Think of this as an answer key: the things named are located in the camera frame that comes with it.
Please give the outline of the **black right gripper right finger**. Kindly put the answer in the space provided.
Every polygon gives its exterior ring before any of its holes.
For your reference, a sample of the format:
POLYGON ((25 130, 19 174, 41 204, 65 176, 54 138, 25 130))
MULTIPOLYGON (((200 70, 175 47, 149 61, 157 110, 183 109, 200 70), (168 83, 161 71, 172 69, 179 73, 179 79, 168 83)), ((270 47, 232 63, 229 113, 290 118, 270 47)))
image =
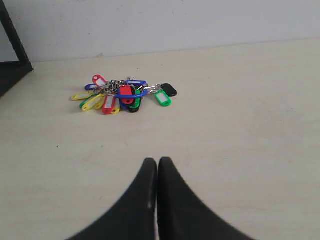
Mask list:
POLYGON ((157 221, 161 240, 251 240, 191 190, 169 157, 158 165, 157 221))

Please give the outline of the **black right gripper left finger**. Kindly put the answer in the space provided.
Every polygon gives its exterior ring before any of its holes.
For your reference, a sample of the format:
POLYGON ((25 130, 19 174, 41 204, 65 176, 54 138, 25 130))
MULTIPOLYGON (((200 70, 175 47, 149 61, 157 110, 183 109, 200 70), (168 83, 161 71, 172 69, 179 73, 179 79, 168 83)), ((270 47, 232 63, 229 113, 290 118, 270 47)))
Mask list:
POLYGON ((158 167, 146 158, 118 201, 71 240, 154 240, 158 167))

